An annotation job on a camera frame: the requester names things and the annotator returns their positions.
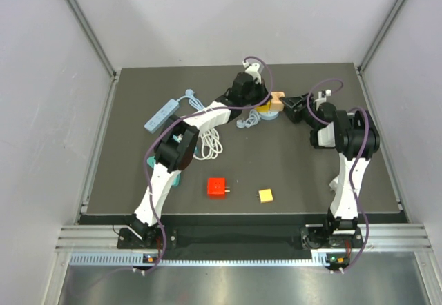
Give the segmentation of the red plug adapter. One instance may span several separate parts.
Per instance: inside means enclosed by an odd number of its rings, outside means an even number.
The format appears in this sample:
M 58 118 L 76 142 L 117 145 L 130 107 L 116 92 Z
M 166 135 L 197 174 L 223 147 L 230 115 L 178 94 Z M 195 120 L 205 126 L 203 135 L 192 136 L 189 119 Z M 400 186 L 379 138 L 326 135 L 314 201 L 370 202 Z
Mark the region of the red plug adapter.
M 209 199 L 224 199 L 230 192 L 224 177 L 210 177 L 207 179 L 206 193 Z

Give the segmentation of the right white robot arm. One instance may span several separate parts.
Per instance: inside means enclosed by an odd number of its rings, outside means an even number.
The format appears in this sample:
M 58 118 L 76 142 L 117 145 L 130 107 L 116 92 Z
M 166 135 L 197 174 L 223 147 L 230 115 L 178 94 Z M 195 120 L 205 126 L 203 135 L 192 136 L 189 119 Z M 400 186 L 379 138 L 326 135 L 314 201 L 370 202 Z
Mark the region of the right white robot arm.
M 339 157 L 339 174 L 329 183 L 334 199 L 328 209 L 324 226 L 309 228 L 305 240 L 314 244 L 340 246 L 358 231 L 358 199 L 363 177 L 381 137 L 366 110 L 347 112 L 322 97 L 311 95 L 282 98 L 286 116 L 295 124 L 305 122 L 311 127 L 310 144 L 315 149 L 334 149 Z

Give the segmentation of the orange plug adapter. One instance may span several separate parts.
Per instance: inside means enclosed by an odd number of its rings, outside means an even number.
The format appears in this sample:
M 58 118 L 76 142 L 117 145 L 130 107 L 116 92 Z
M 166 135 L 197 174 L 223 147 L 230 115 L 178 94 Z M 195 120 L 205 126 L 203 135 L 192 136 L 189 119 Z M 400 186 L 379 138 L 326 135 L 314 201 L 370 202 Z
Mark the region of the orange plug adapter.
M 258 191 L 258 198 L 261 204 L 270 203 L 273 201 L 273 193 L 271 189 L 262 189 Z

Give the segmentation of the orange cube socket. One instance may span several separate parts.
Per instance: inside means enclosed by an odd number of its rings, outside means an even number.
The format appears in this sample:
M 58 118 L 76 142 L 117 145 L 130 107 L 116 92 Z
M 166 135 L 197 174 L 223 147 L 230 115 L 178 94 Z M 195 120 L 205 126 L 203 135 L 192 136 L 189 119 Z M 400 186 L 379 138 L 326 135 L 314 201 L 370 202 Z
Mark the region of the orange cube socket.
M 284 92 L 272 92 L 271 93 L 271 101 L 270 108 L 271 112 L 281 112 L 284 109 L 284 104 L 282 102 L 282 98 L 285 97 Z

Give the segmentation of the teal triangular power strip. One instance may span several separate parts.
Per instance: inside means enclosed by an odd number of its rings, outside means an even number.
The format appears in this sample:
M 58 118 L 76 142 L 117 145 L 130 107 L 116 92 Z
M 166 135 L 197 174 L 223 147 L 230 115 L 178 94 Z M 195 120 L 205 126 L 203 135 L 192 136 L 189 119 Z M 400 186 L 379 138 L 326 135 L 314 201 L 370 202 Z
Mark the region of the teal triangular power strip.
M 156 165 L 156 160 L 155 160 L 154 156 L 150 156 L 150 157 L 148 157 L 147 160 L 146 160 L 146 162 L 147 162 L 147 165 L 148 165 L 150 168 L 154 168 L 155 165 Z M 179 184 L 180 184 L 180 176 L 181 176 L 181 174 L 179 174 L 179 175 L 177 175 L 177 176 L 175 177 L 175 179 L 174 179 L 174 181 L 173 181 L 173 183 L 172 183 L 172 187 L 178 187 L 178 186 L 179 186 Z

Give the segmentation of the yellow cube socket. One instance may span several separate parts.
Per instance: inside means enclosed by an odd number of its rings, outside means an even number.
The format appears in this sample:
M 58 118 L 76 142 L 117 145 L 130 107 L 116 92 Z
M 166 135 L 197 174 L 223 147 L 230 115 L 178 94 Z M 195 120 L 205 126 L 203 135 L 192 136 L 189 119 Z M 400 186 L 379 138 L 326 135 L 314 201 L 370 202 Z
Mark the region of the yellow cube socket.
M 267 113 L 271 111 L 271 102 L 268 101 L 267 103 L 261 105 L 261 106 L 257 106 L 255 107 L 255 110 L 259 113 Z

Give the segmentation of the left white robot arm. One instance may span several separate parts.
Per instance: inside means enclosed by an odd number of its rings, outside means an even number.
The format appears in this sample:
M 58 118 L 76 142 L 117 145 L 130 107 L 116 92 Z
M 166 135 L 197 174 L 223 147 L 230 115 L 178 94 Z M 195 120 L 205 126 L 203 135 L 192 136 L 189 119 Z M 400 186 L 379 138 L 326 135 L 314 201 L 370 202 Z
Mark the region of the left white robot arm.
M 271 99 L 260 72 L 260 64 L 245 64 L 227 91 L 206 108 L 183 117 L 171 115 L 161 135 L 148 149 L 155 153 L 152 174 L 146 174 L 146 192 L 133 213 L 128 229 L 141 247 L 152 246 L 161 228 L 160 216 L 176 177 L 191 163 L 200 133 L 225 125 L 243 110 L 255 108 Z

